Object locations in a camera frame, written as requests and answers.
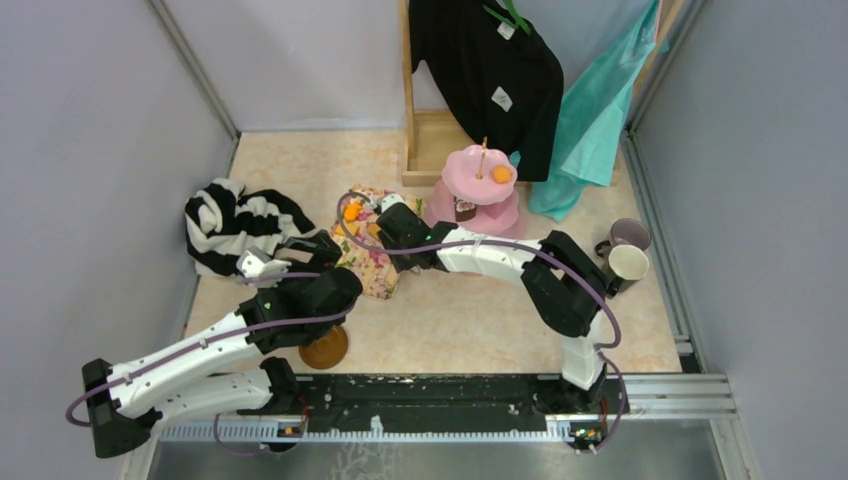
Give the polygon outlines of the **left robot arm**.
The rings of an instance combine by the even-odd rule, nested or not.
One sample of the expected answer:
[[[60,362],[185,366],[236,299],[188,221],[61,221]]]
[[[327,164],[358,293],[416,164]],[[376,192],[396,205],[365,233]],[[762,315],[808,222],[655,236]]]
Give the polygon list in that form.
[[[87,425],[97,457],[126,454],[172,424],[227,412],[285,414],[300,399],[281,348],[306,347],[343,323],[361,295],[358,277],[338,266],[340,247],[325,230],[285,247],[306,262],[250,247],[235,262],[255,295],[221,320],[158,352],[81,369]]]

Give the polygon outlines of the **purple mug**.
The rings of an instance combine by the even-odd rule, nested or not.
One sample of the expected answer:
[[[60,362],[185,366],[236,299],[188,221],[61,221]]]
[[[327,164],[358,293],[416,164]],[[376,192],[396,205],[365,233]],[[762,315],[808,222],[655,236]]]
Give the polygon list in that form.
[[[622,218],[611,225],[607,237],[595,245],[594,253],[599,258],[605,258],[618,245],[632,245],[646,251],[652,240],[651,231],[641,221]]]

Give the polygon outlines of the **brown wooden coaster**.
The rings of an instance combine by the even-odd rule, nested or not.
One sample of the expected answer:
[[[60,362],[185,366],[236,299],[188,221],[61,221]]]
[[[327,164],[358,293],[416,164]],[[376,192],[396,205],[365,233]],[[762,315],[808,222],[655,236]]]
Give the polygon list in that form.
[[[299,347],[301,360],[310,368],[326,370],[338,365],[346,356],[349,337],[342,326],[333,326],[327,334]]]

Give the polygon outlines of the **round ridged biscuit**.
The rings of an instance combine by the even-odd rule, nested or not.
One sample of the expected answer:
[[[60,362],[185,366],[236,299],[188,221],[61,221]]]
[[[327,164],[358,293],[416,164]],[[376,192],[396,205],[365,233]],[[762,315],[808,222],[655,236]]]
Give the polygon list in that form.
[[[379,241],[379,240],[380,240],[379,233],[380,233],[381,229],[380,229],[380,227],[379,227],[376,223],[369,224],[369,225],[366,227],[366,231],[367,231],[368,235],[369,235],[371,238],[373,238],[375,241]]]

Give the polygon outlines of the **floral serving tray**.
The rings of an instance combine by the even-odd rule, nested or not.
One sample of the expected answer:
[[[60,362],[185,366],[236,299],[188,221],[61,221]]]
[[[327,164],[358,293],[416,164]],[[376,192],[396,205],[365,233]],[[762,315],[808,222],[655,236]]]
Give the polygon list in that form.
[[[356,238],[372,247],[383,248],[380,241],[371,238],[366,227],[376,223],[378,214],[366,205],[364,199],[356,196],[348,198],[343,202],[343,209],[352,202],[363,205],[363,210],[354,222],[360,225]],[[342,256],[337,265],[347,268],[357,275],[363,284],[363,294],[368,297],[387,300],[390,299],[399,283],[400,273],[392,265],[389,255],[377,253],[355,244],[349,237],[335,234],[335,222],[331,228],[332,239],[339,245]]]

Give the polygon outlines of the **green clothes hanger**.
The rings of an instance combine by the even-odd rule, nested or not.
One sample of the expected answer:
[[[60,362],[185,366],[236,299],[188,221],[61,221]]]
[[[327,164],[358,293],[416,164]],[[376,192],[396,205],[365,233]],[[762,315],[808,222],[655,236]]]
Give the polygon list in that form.
[[[513,29],[520,29],[527,35],[530,35],[532,33],[531,26],[519,14],[512,0],[498,1],[498,7],[495,7],[495,1],[484,1],[482,7],[487,14],[497,19],[501,23]]]

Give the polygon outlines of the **teal t-shirt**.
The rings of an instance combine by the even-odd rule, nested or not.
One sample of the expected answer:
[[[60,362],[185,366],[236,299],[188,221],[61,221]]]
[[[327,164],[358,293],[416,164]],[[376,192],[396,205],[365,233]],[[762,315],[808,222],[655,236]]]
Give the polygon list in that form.
[[[646,3],[564,93],[549,176],[531,187],[530,212],[561,221],[585,188],[612,184],[620,133],[637,77],[656,47],[662,6]]]

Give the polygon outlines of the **round smooth biscuit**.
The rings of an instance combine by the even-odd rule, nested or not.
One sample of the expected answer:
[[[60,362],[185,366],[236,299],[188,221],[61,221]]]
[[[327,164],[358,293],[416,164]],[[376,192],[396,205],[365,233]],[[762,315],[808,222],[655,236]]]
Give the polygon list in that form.
[[[505,165],[496,165],[491,170],[491,178],[497,184],[507,184],[512,181],[512,172]]]

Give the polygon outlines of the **grey mug with white interior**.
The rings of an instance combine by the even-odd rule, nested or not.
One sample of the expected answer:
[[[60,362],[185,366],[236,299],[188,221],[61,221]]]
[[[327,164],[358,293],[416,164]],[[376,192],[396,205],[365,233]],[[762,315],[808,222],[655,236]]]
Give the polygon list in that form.
[[[614,298],[641,281],[649,272],[645,251],[633,245],[617,245],[605,257],[602,271],[606,278],[606,296]]]

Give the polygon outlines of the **black and white striped cloth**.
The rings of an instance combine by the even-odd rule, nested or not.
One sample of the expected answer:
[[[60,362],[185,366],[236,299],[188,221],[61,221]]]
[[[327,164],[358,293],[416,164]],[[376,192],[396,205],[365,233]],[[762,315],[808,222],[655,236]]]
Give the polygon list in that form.
[[[184,206],[186,249],[201,276],[233,277],[251,247],[273,257],[284,243],[316,225],[301,206],[274,189],[249,193],[238,180],[217,178]]]

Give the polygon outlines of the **black t-shirt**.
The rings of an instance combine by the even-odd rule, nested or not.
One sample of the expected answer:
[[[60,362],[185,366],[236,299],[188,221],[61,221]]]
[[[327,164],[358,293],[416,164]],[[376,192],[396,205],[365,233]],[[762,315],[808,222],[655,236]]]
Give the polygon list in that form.
[[[518,180],[548,179],[564,93],[562,67],[531,21],[527,35],[484,1],[411,1],[411,61],[425,63],[465,133],[518,154]]]

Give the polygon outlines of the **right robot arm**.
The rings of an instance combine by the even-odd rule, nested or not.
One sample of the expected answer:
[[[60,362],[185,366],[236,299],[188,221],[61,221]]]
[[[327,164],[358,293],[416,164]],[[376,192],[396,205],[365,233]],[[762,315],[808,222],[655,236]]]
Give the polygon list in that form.
[[[562,337],[563,398],[576,412],[602,398],[606,366],[598,353],[606,277],[574,240],[552,231],[537,240],[472,232],[451,222],[428,225],[405,203],[377,209],[382,245],[396,268],[478,274],[522,286],[541,320]]]

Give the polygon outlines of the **chocolate cake slice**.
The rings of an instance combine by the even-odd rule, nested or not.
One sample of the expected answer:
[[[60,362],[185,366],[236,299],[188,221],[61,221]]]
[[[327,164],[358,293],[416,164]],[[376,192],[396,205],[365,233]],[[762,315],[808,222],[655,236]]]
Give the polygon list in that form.
[[[455,197],[453,205],[457,223],[468,222],[477,216],[478,205],[472,201]]]

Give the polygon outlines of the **rectangular yellow biscuit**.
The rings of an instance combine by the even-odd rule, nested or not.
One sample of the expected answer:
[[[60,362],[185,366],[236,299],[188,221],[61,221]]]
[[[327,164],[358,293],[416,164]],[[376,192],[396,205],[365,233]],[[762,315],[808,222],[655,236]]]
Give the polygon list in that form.
[[[360,230],[360,225],[356,222],[342,221],[338,222],[335,227],[335,234],[355,238]]]

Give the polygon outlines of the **orange fish shaped biscuit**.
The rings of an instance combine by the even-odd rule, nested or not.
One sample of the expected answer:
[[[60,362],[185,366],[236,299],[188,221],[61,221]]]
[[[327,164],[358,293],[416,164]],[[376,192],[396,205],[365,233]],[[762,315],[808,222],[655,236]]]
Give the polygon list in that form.
[[[347,223],[356,221],[363,210],[363,205],[358,202],[352,202],[343,210],[343,219]]]

